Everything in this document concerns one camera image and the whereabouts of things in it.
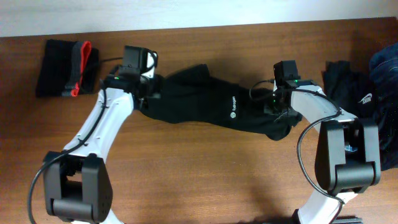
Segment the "black t-shirt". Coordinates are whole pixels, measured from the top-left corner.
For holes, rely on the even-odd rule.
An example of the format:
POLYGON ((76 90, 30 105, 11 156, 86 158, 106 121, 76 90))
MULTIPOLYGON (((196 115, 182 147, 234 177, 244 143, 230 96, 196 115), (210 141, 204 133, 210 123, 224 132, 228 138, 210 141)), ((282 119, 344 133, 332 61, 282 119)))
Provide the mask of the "black t-shirt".
POLYGON ((212 77, 205 64, 158 76, 155 92, 139 107, 145 116, 178 124, 204 122, 224 128, 264 134, 278 141, 302 120, 296 112, 278 112, 269 105, 254 102, 252 96, 269 93, 268 89, 249 90, 212 77))

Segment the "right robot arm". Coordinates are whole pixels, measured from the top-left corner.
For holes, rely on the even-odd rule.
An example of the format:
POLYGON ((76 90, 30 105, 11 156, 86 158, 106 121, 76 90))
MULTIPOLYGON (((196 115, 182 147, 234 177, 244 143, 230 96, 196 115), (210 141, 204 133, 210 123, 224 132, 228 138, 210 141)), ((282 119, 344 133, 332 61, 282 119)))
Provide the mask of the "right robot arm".
POLYGON ((378 128, 370 119, 359 119, 324 94, 312 80, 303 80, 293 60, 274 65, 274 89, 266 98, 278 111, 296 112, 309 125, 297 142, 297 159, 314 191, 288 223, 362 223, 356 216, 341 217, 343 207, 381 179, 378 128), (315 180, 302 161, 302 141, 318 132, 315 180))

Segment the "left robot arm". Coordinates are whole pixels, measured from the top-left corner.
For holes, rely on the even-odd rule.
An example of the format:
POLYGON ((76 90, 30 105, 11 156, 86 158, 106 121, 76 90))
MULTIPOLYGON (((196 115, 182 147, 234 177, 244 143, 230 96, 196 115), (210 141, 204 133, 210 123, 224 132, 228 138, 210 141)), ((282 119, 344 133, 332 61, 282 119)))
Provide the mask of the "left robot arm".
POLYGON ((93 110, 62 151, 50 151, 37 175, 43 177, 45 209, 66 223, 119 223, 106 168, 119 129, 136 106, 157 97, 157 52, 125 46, 122 64, 100 81, 93 110))

